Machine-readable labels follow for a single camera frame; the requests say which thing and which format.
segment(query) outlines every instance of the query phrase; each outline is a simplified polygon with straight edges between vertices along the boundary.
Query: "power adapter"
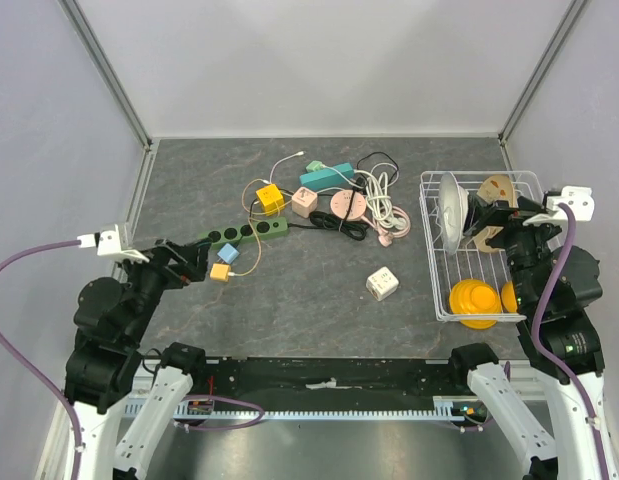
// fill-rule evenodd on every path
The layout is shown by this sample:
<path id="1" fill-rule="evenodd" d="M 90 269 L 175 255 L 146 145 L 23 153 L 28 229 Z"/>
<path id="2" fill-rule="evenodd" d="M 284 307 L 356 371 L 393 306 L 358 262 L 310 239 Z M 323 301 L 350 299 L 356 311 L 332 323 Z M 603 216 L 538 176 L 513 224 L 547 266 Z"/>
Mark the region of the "power adapter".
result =
<path id="1" fill-rule="evenodd" d="M 387 267 L 382 267 L 367 278 L 367 290 L 378 301 L 384 300 L 395 292 L 398 285 L 400 285 L 400 282 Z"/>

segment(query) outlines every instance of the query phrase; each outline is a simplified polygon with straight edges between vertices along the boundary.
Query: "wire dish rack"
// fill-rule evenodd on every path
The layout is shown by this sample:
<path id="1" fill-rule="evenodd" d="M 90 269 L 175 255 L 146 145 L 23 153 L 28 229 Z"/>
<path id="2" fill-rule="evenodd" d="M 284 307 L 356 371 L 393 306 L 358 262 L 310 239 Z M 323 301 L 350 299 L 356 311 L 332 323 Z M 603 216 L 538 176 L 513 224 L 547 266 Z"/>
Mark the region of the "wire dish rack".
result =
<path id="1" fill-rule="evenodd" d="M 505 283 L 511 280 L 505 252 L 484 253 L 476 248 L 473 239 L 463 239 L 454 255 L 448 255 L 442 245 L 440 220 L 438 217 L 438 191 L 440 179 L 445 172 L 423 172 L 420 176 L 420 209 L 427 242 L 427 256 L 431 285 L 436 307 L 436 317 L 442 322 L 460 320 L 497 320 L 518 322 L 524 320 L 517 313 L 456 315 L 449 307 L 449 294 L 461 280 L 474 278 L 488 283 L 498 295 Z M 507 175 L 511 178 L 517 197 L 527 197 L 541 202 L 543 191 L 538 177 L 533 172 L 451 172 L 458 184 L 468 192 L 477 192 L 480 185 L 492 175 Z"/>

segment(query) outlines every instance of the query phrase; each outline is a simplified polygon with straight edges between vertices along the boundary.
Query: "white wall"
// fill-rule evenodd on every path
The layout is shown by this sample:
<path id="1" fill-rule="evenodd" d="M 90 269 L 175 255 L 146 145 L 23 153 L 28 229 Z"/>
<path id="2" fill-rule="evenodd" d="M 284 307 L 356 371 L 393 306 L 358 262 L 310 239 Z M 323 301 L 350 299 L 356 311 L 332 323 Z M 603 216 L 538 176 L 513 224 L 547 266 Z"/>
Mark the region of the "white wall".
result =
<path id="1" fill-rule="evenodd" d="M 162 136 L 497 132 L 568 0 L 80 0 Z"/>
<path id="2" fill-rule="evenodd" d="M 60 6 L 0 2 L 0 261 L 124 219 L 141 156 Z M 110 271 L 71 249 L 0 276 L 0 328 L 58 385 L 77 295 Z M 33 478 L 55 404 L 0 347 L 0 478 Z"/>
<path id="3" fill-rule="evenodd" d="M 608 407 L 619 433 L 619 0 L 590 2 L 514 131 L 516 168 L 544 187 L 593 188 L 593 221 L 576 242 L 601 260 L 604 296 L 589 309 L 607 362 Z"/>

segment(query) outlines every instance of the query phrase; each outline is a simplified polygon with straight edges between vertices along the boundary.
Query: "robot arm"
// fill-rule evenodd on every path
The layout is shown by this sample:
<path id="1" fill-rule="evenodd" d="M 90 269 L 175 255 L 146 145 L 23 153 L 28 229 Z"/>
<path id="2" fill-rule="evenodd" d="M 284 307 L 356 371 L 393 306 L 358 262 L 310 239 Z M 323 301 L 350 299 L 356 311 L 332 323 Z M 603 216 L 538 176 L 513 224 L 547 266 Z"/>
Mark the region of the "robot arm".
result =
<path id="1" fill-rule="evenodd" d="M 75 349 L 67 362 L 65 396 L 83 429 L 79 479 L 139 480 L 173 412 L 198 381 L 205 381 L 205 352 L 172 344 L 161 357 L 149 400 L 116 447 L 118 428 L 142 356 L 137 349 L 165 290 L 204 280 L 210 242 L 176 245 L 159 240 L 144 251 L 129 247 L 123 227 L 79 237 L 81 247 L 118 262 L 127 275 L 121 283 L 103 277 L 78 297 Z M 73 463 L 73 442 L 66 478 Z"/>
<path id="2" fill-rule="evenodd" d="M 548 297 L 545 293 L 554 265 L 561 264 L 561 249 L 552 252 L 547 242 L 561 232 L 566 211 L 573 214 L 571 207 L 575 210 L 572 220 L 591 219 L 590 195 L 587 188 L 565 187 L 545 196 L 543 205 L 519 198 L 520 208 L 498 201 L 486 205 L 472 195 L 468 198 L 472 215 L 465 235 L 472 236 L 484 226 L 502 227 L 489 244 L 504 249 L 507 255 L 518 313 L 527 317 L 517 325 L 519 339 L 543 385 L 555 445 L 493 364 L 495 355 L 486 345 L 455 349 L 451 360 L 459 381 L 478 395 L 502 428 L 521 462 L 525 479 L 617 478 L 602 404 L 604 360 L 598 334 L 585 312 L 585 307 L 602 295 L 598 262 L 585 250 L 573 247 L 561 267 L 559 281 L 555 287 L 551 284 Z M 560 204 L 569 208 L 563 209 Z M 540 324 L 534 325 L 538 308 L 542 316 Z M 535 338 L 534 327 L 539 327 Z M 575 376 L 570 378 L 565 368 Z M 593 414 L 587 411 L 576 381 L 591 399 Z M 601 448 L 596 444 L 599 434 Z M 603 457 L 606 465 L 600 464 Z"/>

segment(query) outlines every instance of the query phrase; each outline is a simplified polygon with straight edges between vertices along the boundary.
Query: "white plate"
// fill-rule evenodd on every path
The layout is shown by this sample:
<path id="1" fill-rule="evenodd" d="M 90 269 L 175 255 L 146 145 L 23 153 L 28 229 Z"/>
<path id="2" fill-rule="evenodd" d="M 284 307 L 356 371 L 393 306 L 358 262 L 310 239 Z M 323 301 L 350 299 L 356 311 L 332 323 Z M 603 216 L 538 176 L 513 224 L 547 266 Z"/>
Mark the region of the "white plate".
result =
<path id="1" fill-rule="evenodd" d="M 458 251 L 468 210 L 469 202 L 464 188 L 458 185 L 453 173 L 445 172 L 440 179 L 438 191 L 438 220 L 442 230 L 442 244 L 449 255 Z"/>

